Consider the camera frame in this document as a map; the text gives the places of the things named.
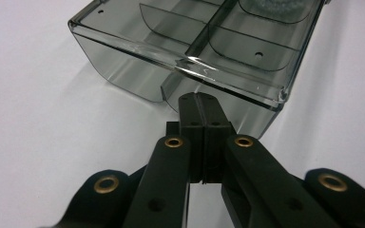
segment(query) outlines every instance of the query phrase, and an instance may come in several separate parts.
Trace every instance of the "clear plastic box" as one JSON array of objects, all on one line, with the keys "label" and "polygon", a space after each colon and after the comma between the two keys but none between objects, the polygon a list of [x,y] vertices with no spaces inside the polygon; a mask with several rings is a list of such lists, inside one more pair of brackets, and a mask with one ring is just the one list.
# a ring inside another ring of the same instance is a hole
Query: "clear plastic box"
[{"label": "clear plastic box", "polygon": [[259,138],[288,100],[323,0],[95,0],[69,28],[112,84],[178,111],[216,96]]}]

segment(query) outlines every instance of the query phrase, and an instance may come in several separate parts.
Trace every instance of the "screw hole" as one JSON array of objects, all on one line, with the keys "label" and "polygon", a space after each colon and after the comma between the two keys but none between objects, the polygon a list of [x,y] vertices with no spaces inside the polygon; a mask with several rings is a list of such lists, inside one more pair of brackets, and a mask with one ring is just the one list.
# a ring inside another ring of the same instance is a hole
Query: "screw hole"
[{"label": "screw hole", "polygon": [[263,57],[263,53],[262,53],[262,52],[257,52],[257,53],[255,54],[255,56],[256,56],[256,58],[257,58],[257,59],[262,59],[262,57]]},{"label": "screw hole", "polygon": [[114,184],[114,180],[103,180],[102,182],[100,182],[100,187],[109,188],[113,184]]},{"label": "screw hole", "polygon": [[333,186],[340,186],[340,182],[338,180],[336,180],[336,179],[327,177],[325,179],[325,181],[327,181],[327,183],[329,183],[329,184],[331,184]]},{"label": "screw hole", "polygon": [[178,142],[178,141],[176,141],[176,140],[171,140],[171,141],[169,141],[168,143],[169,143],[169,144],[172,144],[172,145],[179,144],[179,142]]},{"label": "screw hole", "polygon": [[160,198],[154,198],[150,200],[147,206],[151,211],[161,212],[165,207],[165,200]]}]

